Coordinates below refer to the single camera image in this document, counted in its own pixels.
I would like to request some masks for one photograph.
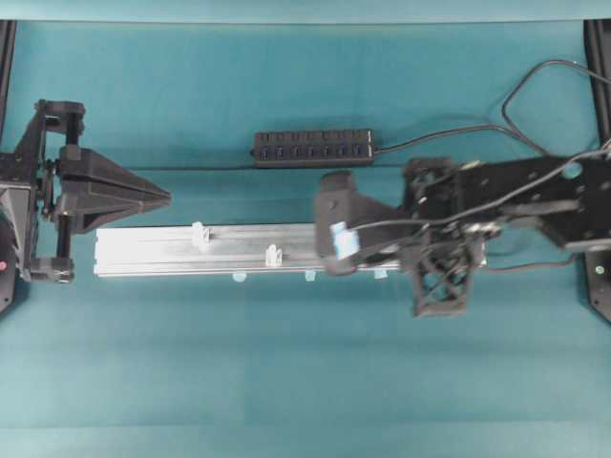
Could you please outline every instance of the black mount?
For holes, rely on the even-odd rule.
[[[404,172],[406,188],[399,208],[359,194],[349,172],[326,175],[315,200],[318,254],[333,275],[350,274],[362,264],[399,260],[413,279],[415,315],[464,312],[474,270],[485,262],[484,241],[497,237],[504,224],[536,228],[572,253],[611,246],[609,160],[579,160],[503,205],[453,218],[503,198],[565,160],[456,165],[448,158],[413,159]],[[389,223],[395,219],[447,222]]]
[[[70,282],[72,234],[85,234],[102,224],[170,203],[170,194],[137,177],[93,150],[81,148],[85,107],[76,102],[40,100],[13,154],[0,153],[0,296],[11,303],[15,270],[25,281]],[[61,134],[66,144],[59,159],[46,159],[47,132]],[[53,197],[59,177],[61,195]],[[52,258],[36,256],[38,217],[55,224],[57,247]],[[13,255],[7,247],[12,247]]]

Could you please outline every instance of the black metal frame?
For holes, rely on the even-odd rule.
[[[583,35],[588,67],[611,77],[611,19],[585,21]],[[592,95],[603,144],[611,138],[611,87],[592,78]],[[590,305],[611,322],[611,252],[586,253],[585,273]]]
[[[4,132],[16,30],[16,21],[0,21],[0,141]]]
[[[0,245],[14,248],[3,260],[0,296],[11,303],[15,271],[24,281],[69,282],[74,278],[71,236],[107,222],[166,206],[170,194],[137,177],[93,150],[81,148],[85,107],[77,102],[39,100],[26,132],[12,154],[0,153],[0,210],[11,229]],[[46,158],[47,133],[65,136],[59,159]],[[53,181],[61,182],[55,200]],[[57,247],[52,258],[36,254],[39,217],[55,223]]]
[[[462,313],[472,274],[484,260],[483,243],[498,236],[503,223],[538,229],[571,253],[611,245],[611,161],[576,159],[571,168],[566,160],[549,156],[473,166],[415,158],[404,171],[399,208],[359,194],[349,172],[328,174],[315,200],[317,252],[333,275],[399,260],[413,279],[416,316]],[[548,176],[553,170],[558,172]],[[524,191],[491,205],[519,188]]]

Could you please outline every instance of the table surface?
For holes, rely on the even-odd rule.
[[[258,130],[371,127],[381,144],[497,120],[538,61],[584,61],[582,24],[185,26],[20,23],[3,150],[41,97],[85,103],[81,144],[171,191],[119,225],[312,219],[325,171],[249,165]],[[589,80],[548,69],[513,107],[556,152],[596,142]],[[49,151],[61,139],[49,142]],[[408,157],[532,153],[495,134],[443,139],[355,172],[398,202]],[[50,252],[47,227],[40,252]],[[0,319],[0,445],[38,456],[602,457],[611,326],[580,267],[479,273],[467,315],[411,317],[411,286],[250,276],[34,284]],[[490,264],[559,260],[510,231]]]

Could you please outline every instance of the power strip switch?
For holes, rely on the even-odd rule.
[[[373,131],[259,132],[253,157],[262,169],[367,166],[375,159]]]

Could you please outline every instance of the robotic arm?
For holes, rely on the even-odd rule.
[[[326,175],[315,200],[318,255],[333,275],[398,260],[412,277],[416,316],[463,313],[484,242],[506,223],[537,228],[573,254],[611,247],[603,153],[493,164],[413,159],[399,208],[359,194],[349,172]]]

